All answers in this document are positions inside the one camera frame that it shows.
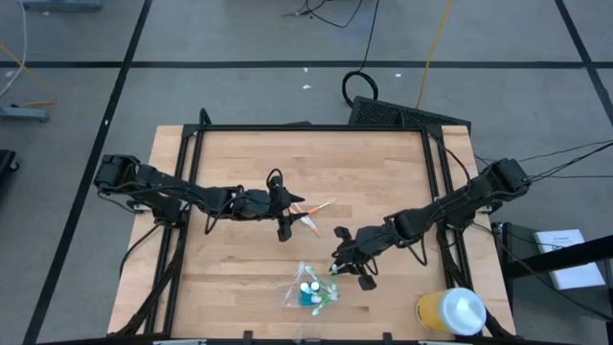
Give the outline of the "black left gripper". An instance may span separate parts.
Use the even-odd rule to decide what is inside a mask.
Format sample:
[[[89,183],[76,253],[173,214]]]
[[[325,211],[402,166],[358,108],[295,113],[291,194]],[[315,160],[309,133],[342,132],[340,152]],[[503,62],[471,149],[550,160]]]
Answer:
[[[265,190],[251,189],[236,197],[234,215],[242,220],[274,219],[278,222],[280,242],[288,241],[292,236],[291,225],[307,216],[307,213],[285,214],[292,203],[304,202],[301,196],[292,194],[284,186],[281,174],[270,174],[266,179]]]

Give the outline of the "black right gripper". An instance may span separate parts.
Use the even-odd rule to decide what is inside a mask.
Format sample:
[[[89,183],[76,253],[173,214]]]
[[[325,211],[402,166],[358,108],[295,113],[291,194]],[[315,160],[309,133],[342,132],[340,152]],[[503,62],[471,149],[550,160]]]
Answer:
[[[385,225],[365,226],[353,237],[348,228],[337,226],[334,235],[342,240],[331,254],[334,274],[356,275],[362,290],[375,289],[374,276],[378,274],[375,257],[391,246],[391,230]]]

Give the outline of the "green white toothbrush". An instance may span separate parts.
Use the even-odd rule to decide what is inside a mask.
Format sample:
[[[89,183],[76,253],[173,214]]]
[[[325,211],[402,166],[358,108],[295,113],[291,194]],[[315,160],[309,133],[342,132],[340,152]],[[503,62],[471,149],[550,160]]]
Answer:
[[[320,288],[311,294],[311,301],[320,308],[327,306],[331,302],[336,302],[338,298],[338,290],[333,288]]]
[[[311,282],[318,282],[320,284],[320,288],[327,288],[328,287],[328,285],[330,283],[330,276],[329,276],[329,278],[327,280],[320,278],[315,273],[314,267],[310,266],[310,265],[307,265],[305,267],[305,272],[311,278]]]
[[[339,290],[338,290],[338,266],[333,264],[330,268],[330,283],[327,287],[329,292],[329,299],[332,301],[337,301],[339,298]]]
[[[320,296],[322,298],[322,302],[320,304],[318,304],[317,306],[314,306],[314,309],[312,310],[312,315],[313,316],[317,316],[321,313],[321,311],[323,310],[323,308],[325,308],[328,304],[330,304],[331,302],[336,302],[336,301],[332,301],[329,299],[329,294],[328,293],[315,293],[318,296]]]

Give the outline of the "clear plastic bag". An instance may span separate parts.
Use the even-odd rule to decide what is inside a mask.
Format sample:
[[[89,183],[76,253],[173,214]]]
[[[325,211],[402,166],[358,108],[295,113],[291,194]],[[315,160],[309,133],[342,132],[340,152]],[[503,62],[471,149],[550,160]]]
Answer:
[[[303,278],[302,278],[302,283],[309,283],[309,285],[310,285],[310,283],[311,283],[311,278],[305,278],[305,277],[303,277]],[[338,298],[338,300],[337,300],[336,302],[338,302],[338,301],[339,301],[339,299],[340,299],[340,289],[339,289],[339,285],[338,285],[338,290],[339,290],[339,298]],[[301,306],[299,305],[299,301],[298,301],[298,300],[297,300],[297,304],[296,304],[294,307],[284,307],[284,308],[303,308],[303,309],[310,309],[310,310],[311,310],[311,312],[312,312],[312,310],[314,309],[314,307],[301,307]]]

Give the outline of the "yellow wipes canister white lid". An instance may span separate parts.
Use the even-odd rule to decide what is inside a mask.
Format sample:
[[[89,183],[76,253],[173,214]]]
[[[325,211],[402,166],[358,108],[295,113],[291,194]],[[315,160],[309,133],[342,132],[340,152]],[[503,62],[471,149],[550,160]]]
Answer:
[[[470,336],[479,333],[487,321],[487,309],[475,292],[455,287],[422,295],[416,316],[427,330]]]

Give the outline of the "black mesh computer tower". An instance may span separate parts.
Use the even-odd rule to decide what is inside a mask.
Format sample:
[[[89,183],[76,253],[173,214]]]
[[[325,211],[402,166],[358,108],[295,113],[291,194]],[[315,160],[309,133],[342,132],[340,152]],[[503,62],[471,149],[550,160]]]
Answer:
[[[354,98],[350,125],[400,125],[401,123],[407,126],[464,126],[471,130],[470,121],[360,96]]]

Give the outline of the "black stand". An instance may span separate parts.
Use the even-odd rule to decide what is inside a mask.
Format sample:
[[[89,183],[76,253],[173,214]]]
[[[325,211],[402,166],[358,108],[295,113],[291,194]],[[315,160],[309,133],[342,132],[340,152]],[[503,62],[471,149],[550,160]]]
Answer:
[[[513,225],[510,222],[495,222],[491,226],[496,233],[496,239],[500,240],[497,246],[502,250],[501,268],[511,310],[513,310],[514,279],[526,276],[540,278],[541,273],[553,273],[580,265],[603,262],[604,284],[610,309],[613,311],[613,275],[610,273],[610,270],[613,269],[610,263],[613,260],[613,235],[565,246],[522,238],[513,233]],[[536,254],[527,259],[519,259],[512,253],[512,239],[532,243],[535,246],[549,247],[551,251]]]

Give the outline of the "white booklet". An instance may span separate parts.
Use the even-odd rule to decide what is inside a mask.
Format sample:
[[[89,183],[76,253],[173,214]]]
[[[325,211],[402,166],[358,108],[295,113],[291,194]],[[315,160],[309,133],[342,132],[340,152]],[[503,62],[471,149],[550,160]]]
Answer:
[[[585,243],[578,229],[537,231],[533,233],[533,237],[541,254]],[[602,274],[595,263],[554,270],[549,275],[555,288],[558,290],[591,288],[604,285]]]

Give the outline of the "grey metal foot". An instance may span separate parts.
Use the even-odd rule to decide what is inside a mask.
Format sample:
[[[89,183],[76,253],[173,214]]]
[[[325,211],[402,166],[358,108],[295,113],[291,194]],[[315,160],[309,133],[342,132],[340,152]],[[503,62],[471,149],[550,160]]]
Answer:
[[[49,121],[48,111],[29,107],[0,106],[0,119],[3,120],[28,120],[47,123]]]

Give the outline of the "black caster object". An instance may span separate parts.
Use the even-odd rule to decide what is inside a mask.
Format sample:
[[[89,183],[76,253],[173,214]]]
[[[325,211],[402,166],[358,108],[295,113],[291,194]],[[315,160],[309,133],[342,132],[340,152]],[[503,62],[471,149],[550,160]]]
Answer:
[[[0,149],[0,187],[2,187],[19,168],[20,165],[16,161],[15,151]]]

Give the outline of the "grey metal bar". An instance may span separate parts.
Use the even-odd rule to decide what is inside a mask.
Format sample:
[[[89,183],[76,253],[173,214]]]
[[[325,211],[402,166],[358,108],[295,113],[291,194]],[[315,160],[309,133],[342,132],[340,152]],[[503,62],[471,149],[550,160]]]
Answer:
[[[105,0],[18,0],[28,11],[34,12],[97,12]]]

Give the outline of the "black aluminium table frame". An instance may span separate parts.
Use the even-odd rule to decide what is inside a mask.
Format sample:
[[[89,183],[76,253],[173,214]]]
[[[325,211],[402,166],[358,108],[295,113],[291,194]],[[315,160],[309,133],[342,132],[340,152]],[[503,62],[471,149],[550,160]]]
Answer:
[[[334,228],[378,225],[396,211],[431,200],[422,140],[418,132],[352,130],[313,126],[293,130],[208,128],[199,157],[193,135],[181,126],[159,126],[148,162],[173,173],[178,159],[197,167],[203,186],[262,188],[269,172],[280,169],[288,190],[305,199],[307,210],[335,198],[313,214],[316,236],[296,223],[289,241],[280,242],[273,221],[222,220],[205,234],[205,216],[194,212],[187,233],[171,333],[175,337],[254,339],[314,338],[321,341],[430,339],[418,321],[418,298],[445,287],[436,235],[426,235],[428,265],[409,250],[392,248],[378,258],[377,287],[360,288],[355,277],[338,279],[340,299],[313,316],[311,310],[284,308],[283,294],[299,262],[326,275],[338,245]]]

